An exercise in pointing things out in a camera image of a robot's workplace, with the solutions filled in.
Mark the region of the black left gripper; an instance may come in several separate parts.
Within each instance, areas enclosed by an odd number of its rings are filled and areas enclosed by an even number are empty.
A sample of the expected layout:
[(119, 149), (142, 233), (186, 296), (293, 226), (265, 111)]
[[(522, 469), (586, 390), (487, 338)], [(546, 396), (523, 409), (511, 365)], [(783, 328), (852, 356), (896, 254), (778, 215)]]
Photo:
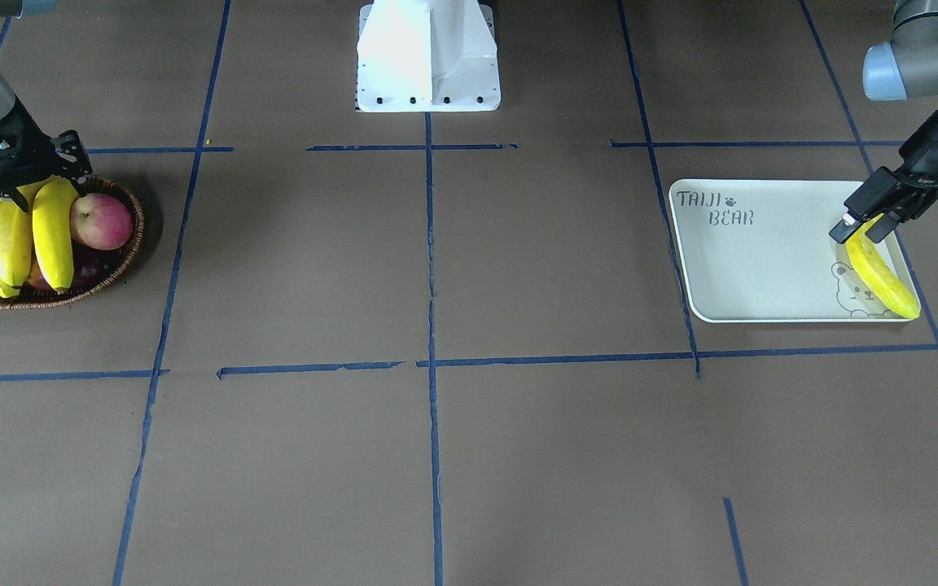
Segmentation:
[[(831, 241), (844, 245), (864, 234), (871, 243), (882, 243), (896, 230), (897, 220), (917, 219), (938, 200), (938, 110), (898, 153), (901, 166), (894, 173), (879, 167), (846, 198), (846, 214), (831, 227)], [(901, 185), (901, 200), (896, 204)]]

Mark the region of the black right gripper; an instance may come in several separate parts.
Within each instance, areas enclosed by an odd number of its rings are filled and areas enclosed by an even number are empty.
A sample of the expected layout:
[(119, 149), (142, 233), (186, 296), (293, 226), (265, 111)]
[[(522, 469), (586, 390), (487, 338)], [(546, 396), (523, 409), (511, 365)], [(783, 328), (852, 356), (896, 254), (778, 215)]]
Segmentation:
[(76, 131), (49, 137), (19, 101), (0, 120), (0, 198), (12, 201), (21, 212), (31, 212), (22, 186), (52, 177), (78, 181), (92, 173), (90, 157)]

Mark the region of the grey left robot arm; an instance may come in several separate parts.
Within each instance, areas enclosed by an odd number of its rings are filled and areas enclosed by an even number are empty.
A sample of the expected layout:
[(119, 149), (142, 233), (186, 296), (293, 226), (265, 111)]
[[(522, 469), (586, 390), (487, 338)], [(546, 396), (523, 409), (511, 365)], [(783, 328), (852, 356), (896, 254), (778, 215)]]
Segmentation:
[[(889, 41), (868, 49), (864, 92), (874, 101), (938, 95), (938, 1), (898, 1)], [(901, 145), (900, 167), (879, 167), (844, 201), (838, 244), (865, 230), (879, 243), (938, 200), (938, 110)]]

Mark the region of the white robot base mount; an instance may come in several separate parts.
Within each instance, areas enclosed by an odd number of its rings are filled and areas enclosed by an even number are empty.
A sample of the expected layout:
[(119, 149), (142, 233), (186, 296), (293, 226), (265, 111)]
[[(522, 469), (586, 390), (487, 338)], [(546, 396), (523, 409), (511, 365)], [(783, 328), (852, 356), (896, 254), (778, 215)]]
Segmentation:
[(358, 111), (491, 112), (502, 104), (487, 2), (372, 1), (358, 26)]

